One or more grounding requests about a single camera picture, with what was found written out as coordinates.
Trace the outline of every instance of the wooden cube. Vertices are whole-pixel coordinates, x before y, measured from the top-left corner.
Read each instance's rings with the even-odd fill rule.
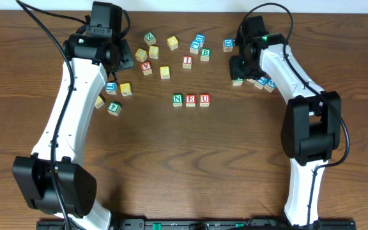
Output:
[[[233,86],[241,86],[243,79],[235,79],[233,80]]]
[[[141,70],[143,71],[144,75],[149,75],[153,73],[153,70],[151,69],[151,64],[149,61],[146,61],[145,63],[141,63]]]
[[[175,94],[172,96],[172,106],[178,107],[183,106],[183,95]]]
[[[199,106],[201,107],[210,106],[210,95],[199,95]]]
[[[156,36],[152,32],[146,33],[146,35],[144,35],[144,41],[147,45],[153,45],[156,43]]]
[[[199,43],[201,44],[201,46],[200,46],[200,47],[203,47],[203,46],[204,46],[204,42],[205,42],[205,35],[197,34],[197,35],[195,36],[194,41],[199,42]]]
[[[175,36],[172,36],[167,39],[167,44],[170,47],[171,50],[178,48],[178,40]]]
[[[201,47],[201,43],[192,41],[190,45],[190,52],[193,54],[198,54],[200,47]]]
[[[268,90],[270,93],[276,88],[276,84],[270,79],[264,86],[266,90]]]
[[[268,79],[266,77],[261,77],[259,80],[255,82],[255,87],[258,89],[263,89],[265,84],[268,82]]]
[[[161,79],[169,79],[170,78],[170,67],[161,66],[160,67],[160,76],[161,76]]]
[[[185,106],[195,107],[196,106],[196,96],[195,95],[185,96]]]
[[[211,56],[211,49],[203,48],[201,50],[201,61],[209,61]]]
[[[251,83],[253,83],[253,84],[255,84],[255,82],[256,82],[256,80],[255,80],[255,79],[247,79],[247,81],[249,81],[249,82],[251,82]]]
[[[138,61],[145,62],[147,59],[147,52],[145,50],[138,49],[137,52],[135,53],[135,58]]]
[[[118,103],[110,103],[109,108],[107,108],[107,112],[109,112],[109,114],[113,114],[115,116],[119,116],[121,107]]]
[[[234,40],[225,39],[224,43],[222,44],[222,48],[224,49],[224,52],[231,52],[234,48]]]
[[[183,68],[191,69],[192,65],[192,56],[184,56],[183,57]]]
[[[130,83],[120,84],[120,92],[123,96],[130,96],[132,94],[132,88],[130,87]]]
[[[118,93],[118,85],[115,82],[106,83],[106,93],[116,95]]]
[[[158,59],[158,47],[150,45],[150,48],[148,50],[148,55],[150,58]]]
[[[97,97],[96,99],[96,102],[95,102],[95,107],[96,109],[99,109],[102,105],[104,105],[105,102],[104,102],[104,99],[102,98],[102,96],[99,94],[99,96]]]

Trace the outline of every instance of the wooden tabletop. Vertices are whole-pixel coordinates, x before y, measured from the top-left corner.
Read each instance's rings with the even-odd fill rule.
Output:
[[[83,19],[89,12],[62,12]],[[119,102],[118,117],[95,109],[85,143],[85,165],[98,182],[97,199],[108,209],[149,219],[249,218],[280,215],[288,197],[289,159],[280,144],[286,109],[276,89],[249,82],[232,86],[222,40],[234,38],[244,13],[131,12],[127,35],[134,54],[148,50],[152,31],[160,58],[153,74],[135,67],[118,74],[132,96],[107,95]],[[60,43],[78,22],[37,14]],[[324,173],[321,218],[354,218],[368,229],[368,15],[294,14],[292,51],[308,75],[342,98],[349,128],[347,161]],[[266,28],[286,34],[283,13],[264,14]],[[196,33],[206,35],[209,62],[194,56],[183,69]],[[167,38],[180,46],[170,51]],[[0,229],[34,229],[51,218],[27,207],[12,176],[16,156],[29,156],[47,124],[62,76],[63,59],[45,33],[22,11],[0,11]],[[171,79],[161,80],[168,65]],[[209,107],[173,107],[173,93],[209,93]],[[342,156],[342,144],[331,161]]]

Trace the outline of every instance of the white backdrop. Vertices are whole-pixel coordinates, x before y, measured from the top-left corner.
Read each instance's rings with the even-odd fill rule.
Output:
[[[91,10],[93,0],[23,0],[43,10]],[[101,0],[129,11],[247,12],[262,3],[280,3],[291,12],[368,13],[368,0]],[[15,0],[0,0],[0,10],[19,10]],[[281,12],[265,6],[261,12]]]

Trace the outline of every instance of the green block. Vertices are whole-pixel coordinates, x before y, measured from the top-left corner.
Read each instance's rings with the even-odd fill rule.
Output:
[[[161,230],[161,224],[153,224],[153,230]]]
[[[208,56],[208,57],[210,57],[210,56],[211,56],[211,49],[203,48],[203,49],[201,50],[201,55],[202,55],[202,56]]]
[[[147,41],[151,41],[151,39],[155,38],[156,36],[152,33],[152,32],[149,32],[149,33],[146,33],[146,35],[144,35],[144,38],[147,40]]]
[[[183,95],[177,94],[172,96],[173,103],[180,103],[183,102]]]
[[[118,103],[110,103],[109,108],[107,108],[108,111],[116,112],[119,109],[120,105]]]

